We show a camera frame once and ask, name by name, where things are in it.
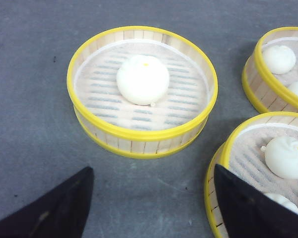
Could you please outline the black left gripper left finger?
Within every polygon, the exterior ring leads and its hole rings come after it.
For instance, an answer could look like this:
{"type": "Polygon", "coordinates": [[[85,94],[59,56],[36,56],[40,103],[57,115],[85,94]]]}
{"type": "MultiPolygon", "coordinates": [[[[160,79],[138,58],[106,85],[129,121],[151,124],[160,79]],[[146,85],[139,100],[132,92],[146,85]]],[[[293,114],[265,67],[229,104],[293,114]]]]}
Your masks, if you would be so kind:
{"type": "Polygon", "coordinates": [[[0,238],[82,237],[93,184],[93,169],[83,168],[34,202],[0,220],[0,238]]]}

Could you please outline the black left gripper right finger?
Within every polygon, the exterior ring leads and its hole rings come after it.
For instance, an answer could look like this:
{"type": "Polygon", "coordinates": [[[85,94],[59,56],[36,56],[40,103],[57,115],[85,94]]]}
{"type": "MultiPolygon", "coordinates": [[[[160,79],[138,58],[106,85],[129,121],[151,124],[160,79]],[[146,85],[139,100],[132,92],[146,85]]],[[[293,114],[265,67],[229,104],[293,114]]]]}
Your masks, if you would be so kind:
{"type": "Polygon", "coordinates": [[[214,182],[231,238],[298,238],[298,214],[217,164],[214,182]]]}

